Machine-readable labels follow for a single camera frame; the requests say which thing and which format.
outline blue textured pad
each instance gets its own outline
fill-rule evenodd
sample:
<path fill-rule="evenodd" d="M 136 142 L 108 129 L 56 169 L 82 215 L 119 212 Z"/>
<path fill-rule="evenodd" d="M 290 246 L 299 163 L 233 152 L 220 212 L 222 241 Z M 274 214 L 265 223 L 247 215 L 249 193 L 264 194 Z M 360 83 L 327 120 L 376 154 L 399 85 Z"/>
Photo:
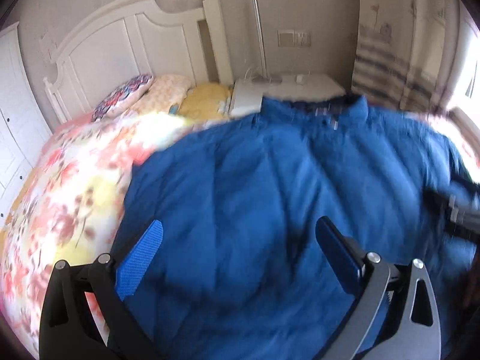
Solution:
<path fill-rule="evenodd" d="M 122 301 L 137 290 L 162 240 L 162 223 L 154 220 L 117 268 L 115 290 Z"/>

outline wooden bed frame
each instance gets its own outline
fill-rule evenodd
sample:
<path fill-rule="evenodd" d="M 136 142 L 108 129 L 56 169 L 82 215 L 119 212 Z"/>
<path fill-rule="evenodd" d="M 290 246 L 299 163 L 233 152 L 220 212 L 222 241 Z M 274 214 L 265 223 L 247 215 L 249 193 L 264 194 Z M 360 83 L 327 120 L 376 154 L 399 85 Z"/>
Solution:
<path fill-rule="evenodd" d="M 201 31 L 205 21 L 208 31 Z M 80 22 L 52 60 L 58 77 L 53 84 L 44 78 L 45 91 L 62 123 L 94 109 L 115 87 L 142 73 L 182 74 L 195 84 L 218 77 L 233 84 L 219 0 L 173 14 L 155 0 L 116 0 Z"/>

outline metal bolt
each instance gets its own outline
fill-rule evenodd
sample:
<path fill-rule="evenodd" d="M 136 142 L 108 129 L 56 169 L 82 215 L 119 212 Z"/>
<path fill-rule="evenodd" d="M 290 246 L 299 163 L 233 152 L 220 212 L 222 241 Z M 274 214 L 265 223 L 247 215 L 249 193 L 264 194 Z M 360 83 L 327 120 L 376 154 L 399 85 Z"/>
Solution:
<path fill-rule="evenodd" d="M 106 264 L 110 261 L 110 255 L 108 253 L 100 254 L 98 257 L 98 262 L 100 264 Z"/>
<path fill-rule="evenodd" d="M 422 269 L 425 264 L 420 259 L 413 259 L 413 265 L 416 266 L 418 269 Z"/>
<path fill-rule="evenodd" d="M 367 258 L 372 262 L 372 263 L 375 263 L 375 264 L 378 264 L 381 260 L 380 258 L 380 255 L 375 253 L 374 251 L 369 251 L 367 253 Z"/>
<path fill-rule="evenodd" d="M 55 264 L 55 268 L 57 269 L 65 268 L 65 260 L 61 259 L 60 261 L 57 261 L 57 263 Z"/>

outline nightstand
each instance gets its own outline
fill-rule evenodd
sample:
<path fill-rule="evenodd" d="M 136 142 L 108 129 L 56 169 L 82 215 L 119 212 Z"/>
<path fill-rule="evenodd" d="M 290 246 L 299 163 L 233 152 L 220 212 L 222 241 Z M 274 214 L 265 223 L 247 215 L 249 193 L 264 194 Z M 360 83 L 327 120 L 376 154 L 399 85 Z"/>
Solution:
<path fill-rule="evenodd" d="M 263 96 L 279 100 L 320 102 L 345 94 L 339 84 L 326 74 L 312 74 L 303 84 L 296 83 L 296 75 L 283 75 L 281 84 L 252 83 L 238 79 L 235 82 L 229 115 L 239 117 L 260 111 Z"/>

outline blue puffer jacket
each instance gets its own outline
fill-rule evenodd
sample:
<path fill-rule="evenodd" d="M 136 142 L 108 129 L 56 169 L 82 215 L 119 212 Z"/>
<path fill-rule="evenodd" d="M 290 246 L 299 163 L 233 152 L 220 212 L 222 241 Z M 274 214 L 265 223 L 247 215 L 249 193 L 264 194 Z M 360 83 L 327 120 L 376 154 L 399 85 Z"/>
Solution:
<path fill-rule="evenodd" d="M 153 219 L 164 238 L 125 302 L 172 360 L 311 359 L 352 303 L 315 240 L 328 215 L 364 250 L 425 261 L 447 342 L 475 247 L 423 192 L 469 198 L 453 175 L 468 177 L 446 137 L 363 97 L 337 123 L 265 99 L 134 168 L 113 251 Z"/>

